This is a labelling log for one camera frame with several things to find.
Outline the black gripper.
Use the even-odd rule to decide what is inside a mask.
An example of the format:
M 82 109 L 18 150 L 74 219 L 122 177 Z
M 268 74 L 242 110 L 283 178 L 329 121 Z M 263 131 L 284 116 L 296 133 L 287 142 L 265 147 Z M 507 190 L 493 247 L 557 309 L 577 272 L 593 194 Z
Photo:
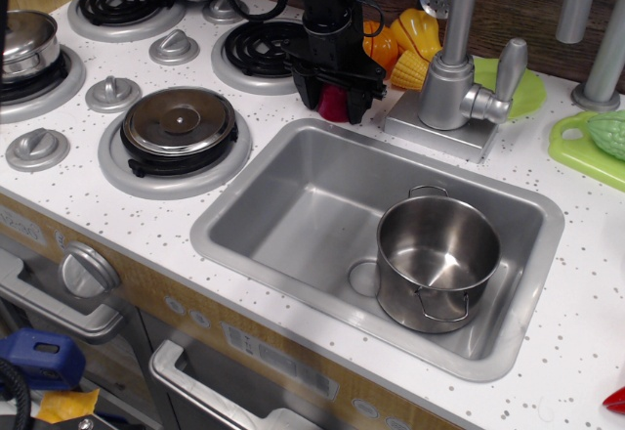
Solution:
M 348 92 L 347 111 L 352 125 L 359 124 L 373 99 L 386 96 L 385 72 L 362 48 L 362 35 L 353 27 L 327 34 L 304 27 L 304 38 L 285 40 L 284 64 L 291 71 L 302 103 L 317 109 L 324 83 Z

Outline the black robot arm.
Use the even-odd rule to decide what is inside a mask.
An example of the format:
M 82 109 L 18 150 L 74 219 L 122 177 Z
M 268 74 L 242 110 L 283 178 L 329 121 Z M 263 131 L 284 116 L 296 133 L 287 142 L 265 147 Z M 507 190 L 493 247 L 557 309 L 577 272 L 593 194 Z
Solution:
M 362 6 L 371 0 L 302 0 L 305 35 L 282 43 L 285 65 L 291 71 L 303 104 L 317 108 L 322 87 L 346 92 L 347 119 L 361 122 L 372 102 L 386 95 L 384 68 L 363 49 Z

